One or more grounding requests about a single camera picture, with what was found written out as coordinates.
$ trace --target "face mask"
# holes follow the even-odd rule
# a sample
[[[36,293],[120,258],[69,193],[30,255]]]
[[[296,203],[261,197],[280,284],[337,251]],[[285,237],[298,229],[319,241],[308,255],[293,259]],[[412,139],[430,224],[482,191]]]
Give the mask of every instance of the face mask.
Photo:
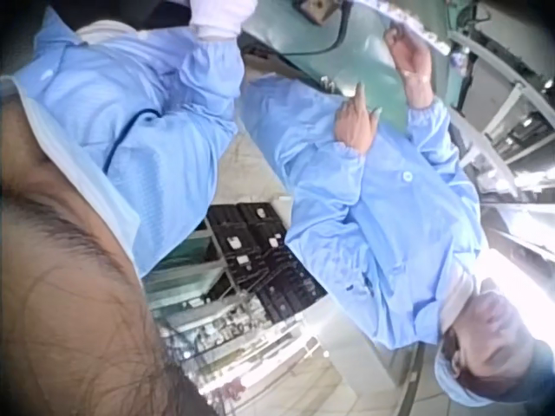
[[[17,93],[42,151],[102,218],[134,265],[133,245],[140,224],[138,214],[100,167],[66,136],[58,122],[39,103],[25,96],[14,78],[0,77],[2,97]]]

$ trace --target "green workbench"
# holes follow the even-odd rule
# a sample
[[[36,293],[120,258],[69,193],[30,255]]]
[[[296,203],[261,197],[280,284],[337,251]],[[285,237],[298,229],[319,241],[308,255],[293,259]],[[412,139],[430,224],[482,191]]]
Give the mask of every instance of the green workbench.
[[[447,40],[459,10],[468,0],[397,0],[397,5],[411,9],[441,39]],[[322,27],[308,22],[296,11],[291,0],[259,0],[255,15],[245,30],[281,54],[324,49],[337,36],[340,13],[337,11]],[[401,80],[397,75],[385,43],[383,32],[388,24],[380,14],[355,4],[343,45],[324,55],[291,56],[288,59],[309,77],[320,81],[327,76],[337,89],[352,95],[357,82],[366,85],[369,108],[383,107],[382,117],[399,128],[406,124],[407,105]],[[450,69],[448,58],[434,53],[434,85],[447,103],[458,100],[460,77]]]

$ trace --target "cable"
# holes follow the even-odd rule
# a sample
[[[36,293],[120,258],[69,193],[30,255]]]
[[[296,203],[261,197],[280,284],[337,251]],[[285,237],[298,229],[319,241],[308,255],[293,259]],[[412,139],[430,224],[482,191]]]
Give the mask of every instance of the cable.
[[[312,56],[312,55],[322,55],[339,48],[345,36],[347,35],[347,28],[349,27],[350,12],[353,9],[353,2],[350,0],[343,0],[341,4],[341,22],[339,23],[339,31],[337,32],[337,39],[328,48],[314,50],[311,52],[291,52],[288,54],[280,54],[281,56]]]

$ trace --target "black wire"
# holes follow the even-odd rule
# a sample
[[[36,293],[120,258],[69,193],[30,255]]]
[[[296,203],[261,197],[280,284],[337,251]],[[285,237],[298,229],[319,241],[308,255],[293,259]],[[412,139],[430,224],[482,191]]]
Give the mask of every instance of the black wire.
[[[350,0],[343,0],[341,4],[341,22],[339,23],[339,31],[337,32],[337,39],[328,48],[314,50],[311,52],[291,52],[288,54],[280,54],[281,56],[311,56],[311,55],[322,55],[339,48],[345,36],[347,35],[347,28],[349,27],[350,12],[353,9],[353,2]]]
[[[129,131],[131,130],[131,128],[133,127],[133,125],[135,124],[135,122],[139,119],[139,117],[141,117],[143,114],[153,114],[156,117],[160,118],[161,114],[156,111],[153,110],[152,108],[145,108],[143,110],[140,110],[137,114],[135,114],[130,121],[127,122],[127,124],[121,129],[120,135],[117,137],[117,139],[115,140],[114,144],[112,145],[112,148],[110,149],[110,152],[108,154],[108,157],[106,158],[106,161],[104,162],[104,166],[102,167],[102,171],[108,175],[108,169],[110,168],[110,165],[112,164],[112,159],[114,158],[115,155],[115,151],[118,149],[118,147],[120,146],[121,143],[123,143],[123,140],[125,140],[125,138],[127,137],[127,135],[129,134]]]

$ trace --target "white glove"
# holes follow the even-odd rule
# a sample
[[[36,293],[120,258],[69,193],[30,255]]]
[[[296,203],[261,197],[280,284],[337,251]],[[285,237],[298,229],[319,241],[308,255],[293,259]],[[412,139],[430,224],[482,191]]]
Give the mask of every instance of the white glove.
[[[191,26],[201,39],[232,39],[257,7],[258,0],[191,0]]]

